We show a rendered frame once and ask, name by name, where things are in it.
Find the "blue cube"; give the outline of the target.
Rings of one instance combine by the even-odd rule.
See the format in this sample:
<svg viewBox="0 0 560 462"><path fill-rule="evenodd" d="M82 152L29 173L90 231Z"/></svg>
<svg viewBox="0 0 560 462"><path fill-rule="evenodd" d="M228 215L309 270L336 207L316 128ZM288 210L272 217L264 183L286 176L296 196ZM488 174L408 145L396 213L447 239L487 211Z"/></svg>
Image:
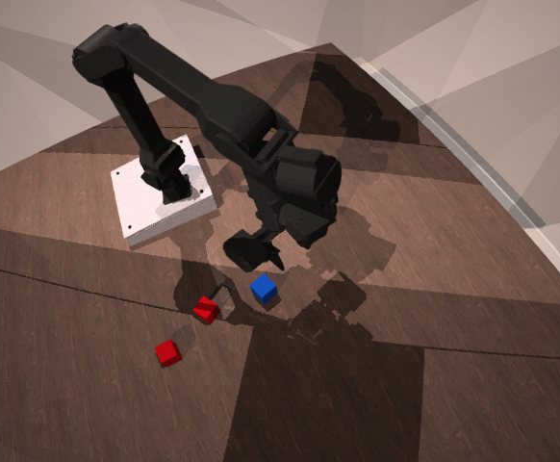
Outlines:
<svg viewBox="0 0 560 462"><path fill-rule="evenodd" d="M249 286L264 305L278 293L276 286L264 274Z"/></svg>

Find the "red cube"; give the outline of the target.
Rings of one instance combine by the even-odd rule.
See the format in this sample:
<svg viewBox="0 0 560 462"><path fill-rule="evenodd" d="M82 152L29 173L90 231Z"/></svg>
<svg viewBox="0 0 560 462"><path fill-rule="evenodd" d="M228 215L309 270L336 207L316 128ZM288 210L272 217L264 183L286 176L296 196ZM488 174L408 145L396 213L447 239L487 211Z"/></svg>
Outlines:
<svg viewBox="0 0 560 462"><path fill-rule="evenodd" d="M220 313L217 305L206 296L202 296L192 310L208 324L211 324Z"/></svg>
<svg viewBox="0 0 560 462"><path fill-rule="evenodd" d="M171 340L168 340L163 344L156 346L155 350L159 357L160 363L167 367L179 362L180 360L183 360L177 345Z"/></svg>

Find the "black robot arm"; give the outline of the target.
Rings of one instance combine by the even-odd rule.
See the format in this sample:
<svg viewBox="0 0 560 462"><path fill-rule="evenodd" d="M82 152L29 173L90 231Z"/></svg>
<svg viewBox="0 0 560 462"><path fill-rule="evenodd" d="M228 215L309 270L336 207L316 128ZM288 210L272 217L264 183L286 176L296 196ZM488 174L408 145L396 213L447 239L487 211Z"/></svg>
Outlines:
<svg viewBox="0 0 560 462"><path fill-rule="evenodd" d="M334 196L342 180L341 162L320 150L295 147L298 130L262 98L210 79L138 23L102 26L73 49L71 58L78 73L104 88L114 102L140 146L140 178L163 192L164 205L191 196L190 178L179 170L186 154L161 132L135 73L197 119L203 137L242 167L252 193L293 195L273 218L299 246L325 237L337 221ZM262 141L271 128L276 133Z"/></svg>

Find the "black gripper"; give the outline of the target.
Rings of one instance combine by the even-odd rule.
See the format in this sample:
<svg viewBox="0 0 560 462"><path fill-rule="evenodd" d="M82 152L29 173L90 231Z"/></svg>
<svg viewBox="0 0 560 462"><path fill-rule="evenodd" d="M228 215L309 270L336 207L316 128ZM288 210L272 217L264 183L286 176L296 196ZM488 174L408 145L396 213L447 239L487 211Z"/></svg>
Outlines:
<svg viewBox="0 0 560 462"><path fill-rule="evenodd" d="M223 245L225 256L245 273L252 272L269 260L281 271L284 265L279 256L280 250L272 245L272 239L285 230L284 226L274 224L275 209L289 203L293 195L276 192L269 195L257 195L247 190L247 195L255 202L256 218L262 221L262 228L250 235L243 229L226 240Z"/></svg>

